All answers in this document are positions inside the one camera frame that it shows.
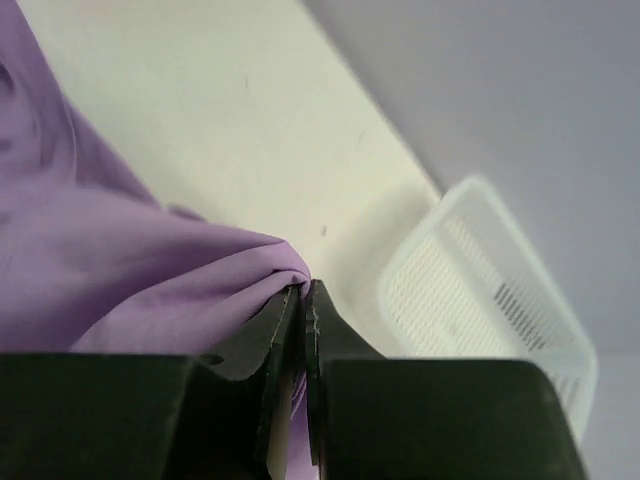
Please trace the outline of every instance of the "laundry basket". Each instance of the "laundry basket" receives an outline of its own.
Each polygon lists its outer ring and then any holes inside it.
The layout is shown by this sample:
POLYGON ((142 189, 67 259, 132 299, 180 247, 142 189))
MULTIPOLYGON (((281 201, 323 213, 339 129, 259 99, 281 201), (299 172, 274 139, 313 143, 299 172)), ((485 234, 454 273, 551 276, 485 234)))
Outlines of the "laundry basket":
POLYGON ((486 180, 447 192, 378 287, 382 317, 408 356, 529 359, 582 437, 597 377, 593 345, 486 180))

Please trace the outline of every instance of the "gray wall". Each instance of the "gray wall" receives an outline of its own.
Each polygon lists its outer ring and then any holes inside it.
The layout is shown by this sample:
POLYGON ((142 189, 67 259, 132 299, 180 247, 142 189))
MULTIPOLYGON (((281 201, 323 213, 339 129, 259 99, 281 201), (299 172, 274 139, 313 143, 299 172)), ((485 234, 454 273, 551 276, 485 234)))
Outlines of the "gray wall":
POLYGON ((448 187, 489 177, 601 353, 640 353, 640 2, 307 0, 448 187))

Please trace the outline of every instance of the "white plastic basket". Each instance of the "white plastic basket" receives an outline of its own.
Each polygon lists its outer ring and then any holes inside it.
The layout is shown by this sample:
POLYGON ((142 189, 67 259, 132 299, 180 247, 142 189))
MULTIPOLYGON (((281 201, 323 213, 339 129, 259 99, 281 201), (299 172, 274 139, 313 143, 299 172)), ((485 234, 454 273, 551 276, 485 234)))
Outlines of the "white plastic basket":
POLYGON ((582 438, 597 377, 593 345, 486 180, 447 192, 378 287, 382 317, 407 355, 529 359, 553 381, 582 438))

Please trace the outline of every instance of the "cloth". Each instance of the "cloth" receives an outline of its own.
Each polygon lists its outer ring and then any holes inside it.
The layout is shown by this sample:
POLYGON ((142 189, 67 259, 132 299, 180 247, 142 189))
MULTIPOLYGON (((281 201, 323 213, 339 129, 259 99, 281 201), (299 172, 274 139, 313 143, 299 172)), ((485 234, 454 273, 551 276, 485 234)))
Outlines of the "cloth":
MULTIPOLYGON (((0 0, 0 350, 197 354, 309 278, 281 239, 161 207, 0 0)), ((296 410, 287 478, 315 478, 296 410)))

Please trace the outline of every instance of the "white table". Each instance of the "white table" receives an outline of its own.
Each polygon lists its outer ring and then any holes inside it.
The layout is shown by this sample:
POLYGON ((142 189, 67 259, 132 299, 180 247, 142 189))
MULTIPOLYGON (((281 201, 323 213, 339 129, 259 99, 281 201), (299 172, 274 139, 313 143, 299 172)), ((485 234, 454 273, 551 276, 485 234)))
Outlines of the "white table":
POLYGON ((286 238, 384 353, 375 281, 439 194, 295 0, 21 0, 72 102, 164 202, 286 238))

